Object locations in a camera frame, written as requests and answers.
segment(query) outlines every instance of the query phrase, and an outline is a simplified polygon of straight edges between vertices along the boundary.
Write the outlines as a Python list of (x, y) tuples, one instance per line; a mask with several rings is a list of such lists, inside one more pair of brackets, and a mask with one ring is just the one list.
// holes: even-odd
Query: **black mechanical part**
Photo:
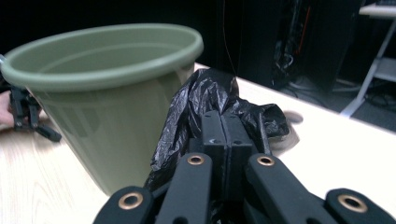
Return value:
[[(358, 192), (332, 190), (325, 201), (311, 194), (280, 159), (258, 153), (240, 122), (205, 113), (202, 139), (190, 140), (170, 182), (152, 192), (117, 192), (94, 223), (396, 223)], [(135, 191), (143, 200), (120, 215), (119, 203)]]
[(10, 87), (9, 101), (14, 117), (14, 130), (16, 132), (37, 132), (52, 142), (59, 142), (62, 136), (50, 127), (39, 124), (38, 112), (41, 109), (39, 103), (28, 90), (18, 87)]
[(212, 160), (189, 153), (178, 162), (156, 223), (207, 223), (209, 220)]
[(115, 192), (103, 206), (94, 221), (95, 224), (154, 222), (151, 207), (154, 199), (148, 189), (127, 187)]
[(395, 223), (395, 220), (366, 196), (351, 189), (333, 189), (326, 195), (325, 207), (338, 223)]
[(255, 154), (246, 175), (274, 223), (337, 223), (280, 159)]

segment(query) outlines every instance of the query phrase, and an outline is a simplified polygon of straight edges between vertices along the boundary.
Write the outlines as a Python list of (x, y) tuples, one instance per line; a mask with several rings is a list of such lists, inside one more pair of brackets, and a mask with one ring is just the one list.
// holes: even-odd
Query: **person's hand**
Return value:
[(6, 124), (7, 126), (14, 126), (14, 117), (9, 112), (9, 93), (5, 91), (0, 93), (0, 124)]

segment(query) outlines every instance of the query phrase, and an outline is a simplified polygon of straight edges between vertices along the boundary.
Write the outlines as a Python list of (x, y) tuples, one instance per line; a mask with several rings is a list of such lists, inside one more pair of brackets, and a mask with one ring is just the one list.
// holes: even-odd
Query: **black plastic bag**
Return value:
[(261, 153), (271, 154), (268, 138), (289, 134), (282, 110), (275, 104), (254, 105), (239, 98), (236, 78), (216, 69), (200, 69), (174, 95), (163, 132), (151, 159), (145, 187), (155, 190), (173, 176), (190, 138), (201, 137), (201, 116), (211, 110), (233, 113)]

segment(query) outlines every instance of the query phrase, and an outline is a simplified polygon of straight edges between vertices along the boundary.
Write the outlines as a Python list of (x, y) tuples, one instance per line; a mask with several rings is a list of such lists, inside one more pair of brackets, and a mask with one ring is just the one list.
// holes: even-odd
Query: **screw hole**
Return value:
[(306, 220), (306, 224), (321, 224), (321, 222), (317, 221), (316, 219), (310, 217)]
[(368, 209), (364, 201), (353, 195), (341, 194), (338, 196), (338, 202), (345, 208), (358, 213), (365, 213)]
[(266, 157), (266, 156), (257, 158), (257, 162), (264, 166), (272, 166), (275, 164), (275, 161), (273, 159)]
[(175, 218), (173, 224), (188, 224), (189, 221), (184, 217), (177, 217)]
[(138, 207), (143, 202), (143, 195), (139, 192), (131, 192), (122, 196), (119, 200), (119, 207), (130, 210)]
[(191, 156), (187, 159), (187, 161), (191, 165), (201, 165), (204, 163), (204, 158), (201, 156)]

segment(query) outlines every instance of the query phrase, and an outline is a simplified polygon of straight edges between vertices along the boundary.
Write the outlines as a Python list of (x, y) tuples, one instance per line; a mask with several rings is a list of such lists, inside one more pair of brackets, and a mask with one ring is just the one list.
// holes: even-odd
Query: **green plastic pot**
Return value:
[(203, 51), (195, 30), (126, 24), (54, 35), (6, 55), (92, 179), (111, 195), (143, 186), (174, 93)]

